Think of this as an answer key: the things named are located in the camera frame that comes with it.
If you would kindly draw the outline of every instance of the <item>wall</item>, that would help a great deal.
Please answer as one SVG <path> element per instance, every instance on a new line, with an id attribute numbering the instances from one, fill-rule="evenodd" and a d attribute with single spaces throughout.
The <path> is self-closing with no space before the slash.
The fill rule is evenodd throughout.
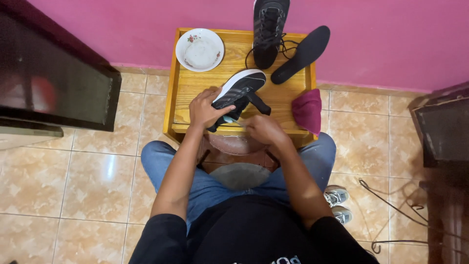
<path id="1" fill-rule="evenodd" d="M 168 69 L 177 27 L 252 30 L 253 0 L 29 0 L 116 65 Z M 292 0 L 286 32 L 331 40 L 317 79 L 430 92 L 469 80 L 466 0 Z"/>

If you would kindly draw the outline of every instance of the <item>black sleeve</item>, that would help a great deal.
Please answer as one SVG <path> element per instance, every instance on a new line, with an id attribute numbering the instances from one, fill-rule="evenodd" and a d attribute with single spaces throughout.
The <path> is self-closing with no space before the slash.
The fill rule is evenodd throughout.
<path id="1" fill-rule="evenodd" d="M 187 226 L 177 215 L 155 215 L 148 220 L 129 264 L 186 263 Z"/>
<path id="2" fill-rule="evenodd" d="M 309 237 L 331 263 L 379 264 L 333 217 L 323 217 L 316 221 L 310 229 Z"/>

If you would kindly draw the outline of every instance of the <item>blue jeans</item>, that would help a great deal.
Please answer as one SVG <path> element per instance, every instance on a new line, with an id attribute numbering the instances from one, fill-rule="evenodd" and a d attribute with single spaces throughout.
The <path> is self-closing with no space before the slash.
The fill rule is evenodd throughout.
<path id="1" fill-rule="evenodd" d="M 158 192 L 161 181 L 175 153 L 176 150 L 174 148 L 162 141 L 152 141 L 142 150 L 142 165 L 156 192 Z M 306 168 L 308 168 L 311 177 L 315 180 L 321 191 L 324 192 L 335 161 L 335 143 L 332 138 L 326 133 L 320 133 L 317 141 L 300 148 L 298 154 Z M 191 223 L 205 209 L 219 204 L 228 198 L 243 194 L 265 195 L 282 204 L 289 204 L 281 167 L 272 172 L 263 184 L 245 191 L 232 191 L 205 171 L 196 168 L 187 207 L 186 223 L 188 232 Z"/>

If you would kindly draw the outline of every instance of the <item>black sneaker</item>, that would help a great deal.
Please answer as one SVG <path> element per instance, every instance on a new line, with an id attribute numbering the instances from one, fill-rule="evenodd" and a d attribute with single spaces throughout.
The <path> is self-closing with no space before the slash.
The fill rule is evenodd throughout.
<path id="1" fill-rule="evenodd" d="M 266 80 L 265 73 L 261 70 L 243 70 L 233 75 L 224 85 L 221 93 L 213 100 L 212 107 L 222 109 L 230 105 L 235 105 L 236 109 L 226 114 L 234 120 L 238 120 L 241 112 L 251 102 L 264 115 L 270 115 L 271 108 L 267 106 L 257 95 L 256 91 L 264 86 Z M 210 132 L 215 132 L 217 127 L 225 124 L 226 121 L 220 117 L 217 122 L 207 128 Z"/>
<path id="2" fill-rule="evenodd" d="M 254 2 L 254 43 L 252 53 L 259 69 L 272 66 L 283 37 L 290 0 L 256 0 Z"/>
<path id="3" fill-rule="evenodd" d="M 324 52 L 330 36 L 331 31 L 326 26 L 313 30 L 298 44 L 295 55 L 272 73 L 270 80 L 276 85 L 282 84 L 315 62 Z"/>

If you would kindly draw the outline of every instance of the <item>towel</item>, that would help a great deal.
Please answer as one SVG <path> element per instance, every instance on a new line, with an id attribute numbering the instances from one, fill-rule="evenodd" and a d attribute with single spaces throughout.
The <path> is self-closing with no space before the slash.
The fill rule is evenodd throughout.
<path id="1" fill-rule="evenodd" d="M 321 108 L 319 89 L 308 91 L 292 101 L 292 113 L 296 123 L 316 136 L 321 132 Z"/>

